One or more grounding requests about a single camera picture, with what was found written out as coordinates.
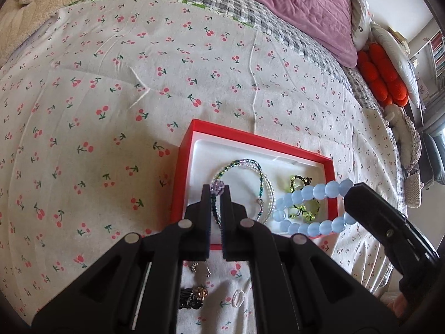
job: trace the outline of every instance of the orange pillow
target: orange pillow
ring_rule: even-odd
[[[360,73],[363,76],[364,81],[368,84],[372,83],[379,77],[379,71],[375,67],[375,65],[369,61],[363,62],[359,66]]]
[[[388,88],[382,79],[378,78],[374,80],[369,85],[369,88],[378,101],[385,101],[388,98]]]
[[[361,50],[357,52],[357,66],[360,66],[365,61],[369,61],[369,55],[367,52]]]
[[[395,79],[399,78],[397,70],[394,68],[391,60],[382,59],[377,63],[377,69],[379,69],[380,75],[386,83],[391,83]]]
[[[385,101],[381,101],[381,102],[380,102],[380,105],[381,105],[383,108],[386,108],[386,106],[387,106],[387,105],[390,105],[390,104],[392,104],[392,97],[391,97],[390,94],[388,94],[388,98],[386,98]]]
[[[369,56],[374,64],[377,64],[382,59],[388,59],[388,55],[386,54],[384,48],[376,43],[372,43],[369,46]]]
[[[404,100],[408,95],[406,85],[401,78],[397,78],[395,81],[388,83],[388,90],[395,100]]]
[[[406,104],[408,104],[408,95],[406,95],[405,99],[397,100],[393,99],[394,104],[397,104],[399,107],[404,107]]]

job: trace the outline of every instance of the blue beaded bracelet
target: blue beaded bracelet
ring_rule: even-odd
[[[301,205],[304,201],[313,198],[324,199],[326,197],[336,198],[338,195],[346,196],[349,189],[354,185],[350,179],[345,179],[341,183],[330,181],[327,184],[317,184],[314,186],[305,186],[302,190],[286,193],[283,198],[277,199],[272,218],[280,223],[280,231],[290,235],[300,233],[308,237],[316,237],[319,235],[328,235],[333,232],[340,233],[344,231],[346,225],[353,225],[357,221],[350,214],[345,212],[343,215],[336,217],[333,221],[325,220],[322,223],[312,222],[311,224],[297,224],[286,220],[284,209],[293,205]]]

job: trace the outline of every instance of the bracelet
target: bracelet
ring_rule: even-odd
[[[301,205],[304,201],[315,199],[324,199],[326,197],[336,198],[338,195],[346,196],[349,189],[354,185],[350,179],[345,179],[341,183],[330,181],[327,184],[317,184],[305,186],[302,190],[295,190],[293,193],[286,193],[283,198],[277,199],[277,210],[273,214],[276,222],[280,223],[280,231],[290,235],[301,233],[309,237],[319,235],[329,235],[332,232],[340,233],[344,231],[346,225],[353,225],[357,221],[350,214],[345,212],[336,217],[333,221],[325,220],[322,223],[313,222],[311,224],[297,224],[286,220],[286,213],[283,211],[287,207]]]
[[[253,159],[237,159],[236,161],[233,161],[229,165],[222,168],[213,178],[212,182],[210,183],[210,191],[211,191],[211,203],[212,203],[212,214],[213,217],[218,224],[219,228],[221,229],[221,213],[217,209],[216,205],[216,196],[222,195],[224,192],[224,182],[221,181],[221,177],[226,173],[230,168],[233,167],[244,167],[253,170],[254,172],[259,174],[259,193],[257,198],[257,203],[259,204],[260,210],[258,212],[256,221],[259,221],[260,218],[262,223],[266,222],[267,219],[270,217],[274,207],[275,207],[275,190],[272,186],[272,182],[270,181],[269,177],[264,174],[261,166],[257,161],[254,161]],[[268,211],[265,215],[263,215],[264,212],[264,201],[263,201],[263,191],[264,187],[266,187],[266,190],[268,191]]]

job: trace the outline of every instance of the white bedsheet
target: white bedsheet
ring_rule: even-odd
[[[338,180],[365,181],[397,205],[383,121],[299,53],[202,6],[63,8],[1,69],[0,89],[0,290],[28,323],[124,234],[165,226],[192,118],[330,156]],[[358,224],[318,243],[371,291],[388,270]],[[254,332],[247,265],[220,256],[210,280],[184,270],[184,286],[210,294],[180,311],[178,333]],[[247,293],[239,309],[236,289]]]

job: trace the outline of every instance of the purple flower charm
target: purple flower charm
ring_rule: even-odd
[[[219,179],[212,182],[210,185],[210,193],[212,195],[220,196],[224,192],[224,182]]]

